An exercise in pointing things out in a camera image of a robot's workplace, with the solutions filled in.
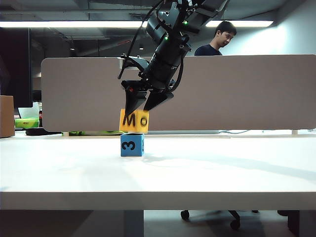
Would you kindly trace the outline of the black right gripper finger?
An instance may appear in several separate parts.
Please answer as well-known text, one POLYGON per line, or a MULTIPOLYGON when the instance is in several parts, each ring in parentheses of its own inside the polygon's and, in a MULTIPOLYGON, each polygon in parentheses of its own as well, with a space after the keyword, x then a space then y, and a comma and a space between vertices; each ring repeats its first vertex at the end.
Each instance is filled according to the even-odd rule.
POLYGON ((162 104, 165 101, 168 101, 174 97, 172 92, 164 92, 164 93, 153 93, 151 92, 146 104, 144 106, 145 111, 149 111, 156 106, 162 104))
POLYGON ((136 88, 129 88, 125 90, 125 114, 130 115, 140 105, 146 101, 147 91, 141 91, 136 88))

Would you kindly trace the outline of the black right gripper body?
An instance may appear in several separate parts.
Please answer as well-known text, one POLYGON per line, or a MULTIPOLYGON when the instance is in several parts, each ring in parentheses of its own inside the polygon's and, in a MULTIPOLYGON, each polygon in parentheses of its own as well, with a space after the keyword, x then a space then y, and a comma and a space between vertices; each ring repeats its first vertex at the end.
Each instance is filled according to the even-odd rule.
POLYGON ((123 80, 121 85, 124 90, 136 88, 141 91, 154 91, 155 93, 172 92, 171 80, 177 69, 180 68, 178 79, 182 77, 184 52, 155 52, 150 61, 134 56, 121 56, 121 72, 128 68, 139 70, 139 80, 123 80))

